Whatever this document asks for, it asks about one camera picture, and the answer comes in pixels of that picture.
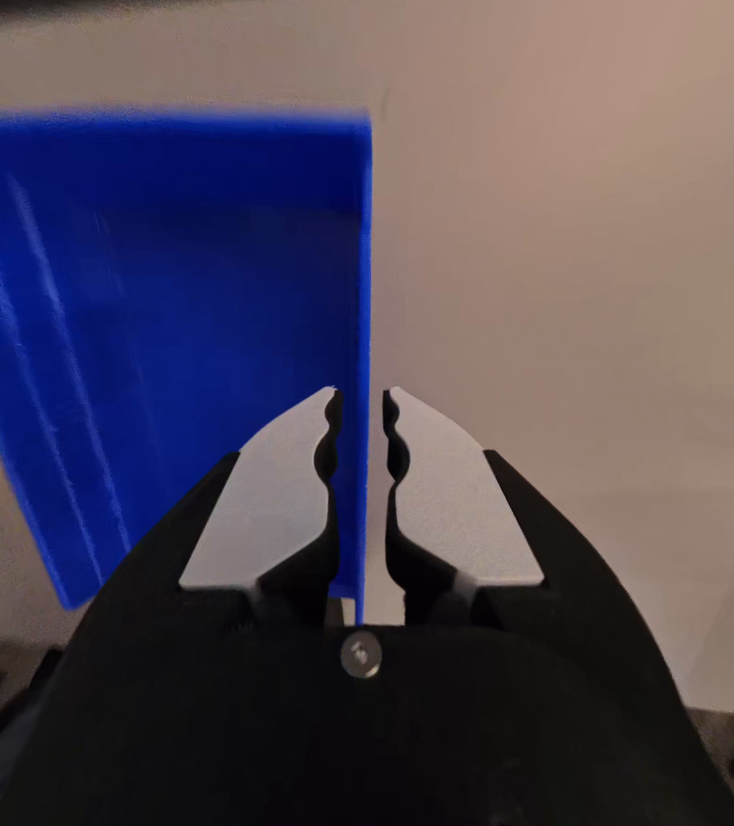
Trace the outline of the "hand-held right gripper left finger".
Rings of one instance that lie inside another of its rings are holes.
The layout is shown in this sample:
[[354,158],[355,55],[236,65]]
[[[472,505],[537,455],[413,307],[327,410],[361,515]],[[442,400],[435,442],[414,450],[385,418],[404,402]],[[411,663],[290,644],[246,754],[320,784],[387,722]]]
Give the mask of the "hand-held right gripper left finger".
[[178,584],[242,594],[260,621],[322,626],[340,566],[335,493],[343,396],[331,386],[240,449]]

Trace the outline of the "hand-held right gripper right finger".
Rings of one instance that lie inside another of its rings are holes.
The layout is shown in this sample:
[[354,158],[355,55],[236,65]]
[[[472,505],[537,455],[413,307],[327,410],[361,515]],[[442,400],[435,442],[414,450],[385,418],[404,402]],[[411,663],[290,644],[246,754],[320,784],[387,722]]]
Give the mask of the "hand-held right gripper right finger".
[[482,445],[401,387],[382,397],[387,469],[385,559],[406,625],[462,622],[489,589],[545,580]]

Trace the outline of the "blue plastic box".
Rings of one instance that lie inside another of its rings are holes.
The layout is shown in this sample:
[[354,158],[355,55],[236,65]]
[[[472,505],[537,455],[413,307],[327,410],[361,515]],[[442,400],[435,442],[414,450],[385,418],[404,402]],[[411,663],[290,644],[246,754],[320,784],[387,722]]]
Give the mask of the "blue plastic box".
[[66,609],[334,386],[332,595],[363,618],[371,223],[362,113],[0,113],[0,457]]

